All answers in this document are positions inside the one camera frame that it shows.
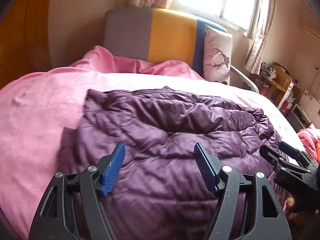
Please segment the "grey yellow blue headboard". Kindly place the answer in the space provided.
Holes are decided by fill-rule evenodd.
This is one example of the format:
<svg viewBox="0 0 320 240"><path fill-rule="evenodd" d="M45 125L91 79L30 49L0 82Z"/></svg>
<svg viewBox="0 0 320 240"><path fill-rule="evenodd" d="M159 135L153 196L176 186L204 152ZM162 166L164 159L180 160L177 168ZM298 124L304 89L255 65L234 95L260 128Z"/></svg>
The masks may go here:
<svg viewBox="0 0 320 240"><path fill-rule="evenodd" d="M203 75L205 27L219 24L186 12L121 7L105 14L103 46L114 56L151 63L178 60Z"/></svg>

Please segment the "deer print pillow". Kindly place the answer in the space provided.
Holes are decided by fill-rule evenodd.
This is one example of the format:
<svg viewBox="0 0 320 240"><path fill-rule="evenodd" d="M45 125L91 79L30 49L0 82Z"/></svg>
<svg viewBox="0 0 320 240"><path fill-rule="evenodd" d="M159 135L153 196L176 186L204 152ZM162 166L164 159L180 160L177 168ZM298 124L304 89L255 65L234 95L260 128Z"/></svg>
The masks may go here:
<svg viewBox="0 0 320 240"><path fill-rule="evenodd" d="M230 83L233 37L205 25L203 74L210 82Z"/></svg>

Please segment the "purple quilted down jacket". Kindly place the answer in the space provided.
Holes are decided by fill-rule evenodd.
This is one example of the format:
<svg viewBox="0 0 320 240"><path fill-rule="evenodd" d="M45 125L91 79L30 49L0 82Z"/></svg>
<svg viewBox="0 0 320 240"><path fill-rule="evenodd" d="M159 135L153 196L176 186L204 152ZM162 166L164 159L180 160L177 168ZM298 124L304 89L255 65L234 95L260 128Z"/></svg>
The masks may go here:
<svg viewBox="0 0 320 240"><path fill-rule="evenodd" d="M204 237L217 200L195 161L196 143L239 173L263 172L274 181L259 149L277 151L280 136L259 108L165 87L91 89L83 112L76 129L63 131L57 166L81 172L124 143L117 182L103 199L117 239Z"/></svg>

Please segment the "bright window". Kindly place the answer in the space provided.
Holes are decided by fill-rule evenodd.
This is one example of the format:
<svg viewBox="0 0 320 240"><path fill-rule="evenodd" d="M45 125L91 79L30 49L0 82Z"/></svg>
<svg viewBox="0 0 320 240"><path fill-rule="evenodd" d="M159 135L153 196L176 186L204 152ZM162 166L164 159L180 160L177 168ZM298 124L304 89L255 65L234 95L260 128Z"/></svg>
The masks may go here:
<svg viewBox="0 0 320 240"><path fill-rule="evenodd" d="M250 37L257 25L260 3L261 0L175 0L172 7Z"/></svg>

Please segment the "pink bed blanket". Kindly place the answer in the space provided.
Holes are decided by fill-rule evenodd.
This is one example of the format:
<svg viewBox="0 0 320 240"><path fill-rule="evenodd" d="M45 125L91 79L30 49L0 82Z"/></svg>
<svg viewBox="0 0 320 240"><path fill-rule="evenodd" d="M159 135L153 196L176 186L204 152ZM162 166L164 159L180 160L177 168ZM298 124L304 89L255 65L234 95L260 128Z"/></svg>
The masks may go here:
<svg viewBox="0 0 320 240"><path fill-rule="evenodd" d="M285 142L303 149L288 121L262 95L204 81L182 61L152 64L115 57L96 46L69 67L27 74L1 89L1 222L9 236L27 239L36 208L56 169L62 130L77 126L88 89L163 86L261 108Z"/></svg>

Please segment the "red pink bedding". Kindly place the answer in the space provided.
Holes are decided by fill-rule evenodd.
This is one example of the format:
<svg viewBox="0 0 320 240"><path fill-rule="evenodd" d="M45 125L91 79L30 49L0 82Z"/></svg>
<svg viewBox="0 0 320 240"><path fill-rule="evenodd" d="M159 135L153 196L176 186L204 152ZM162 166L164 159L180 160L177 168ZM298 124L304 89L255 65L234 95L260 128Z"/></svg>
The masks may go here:
<svg viewBox="0 0 320 240"><path fill-rule="evenodd" d="M320 162L320 137L319 129L314 124L308 128L301 129L298 133L306 153L318 164Z"/></svg>

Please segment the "pink patterned curtain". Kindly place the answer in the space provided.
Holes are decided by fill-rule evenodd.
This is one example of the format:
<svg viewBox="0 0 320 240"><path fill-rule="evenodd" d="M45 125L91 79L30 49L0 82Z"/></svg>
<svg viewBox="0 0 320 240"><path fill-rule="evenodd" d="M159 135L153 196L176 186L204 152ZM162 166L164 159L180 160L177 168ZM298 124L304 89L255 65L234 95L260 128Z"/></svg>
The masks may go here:
<svg viewBox="0 0 320 240"><path fill-rule="evenodd" d="M251 49L248 51L245 64L245 70L251 74L258 75L260 73L266 38L270 32L276 12L276 1L277 0L261 0L260 2L255 38Z"/></svg>

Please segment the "grey curved bed rail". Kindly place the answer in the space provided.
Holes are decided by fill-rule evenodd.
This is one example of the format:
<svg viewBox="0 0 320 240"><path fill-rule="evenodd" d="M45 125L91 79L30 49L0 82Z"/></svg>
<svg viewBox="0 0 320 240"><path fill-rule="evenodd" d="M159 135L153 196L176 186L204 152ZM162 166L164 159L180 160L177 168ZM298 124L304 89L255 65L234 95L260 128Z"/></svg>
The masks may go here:
<svg viewBox="0 0 320 240"><path fill-rule="evenodd" d="M255 85L255 83L250 80L244 73L242 73L240 70L235 68L233 65L230 65L230 70L236 74L242 81L250 88L251 91L259 94L259 89Z"/></svg>

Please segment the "wooden desk with clutter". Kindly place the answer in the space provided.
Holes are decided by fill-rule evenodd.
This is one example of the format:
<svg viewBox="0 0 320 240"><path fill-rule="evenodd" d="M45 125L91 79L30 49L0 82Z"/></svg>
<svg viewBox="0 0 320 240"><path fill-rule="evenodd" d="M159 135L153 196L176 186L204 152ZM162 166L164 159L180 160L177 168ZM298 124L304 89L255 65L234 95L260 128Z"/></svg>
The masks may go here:
<svg viewBox="0 0 320 240"><path fill-rule="evenodd" d="M262 62L259 75L253 75L261 95L270 100L283 115L288 115L295 101L293 78L280 64Z"/></svg>

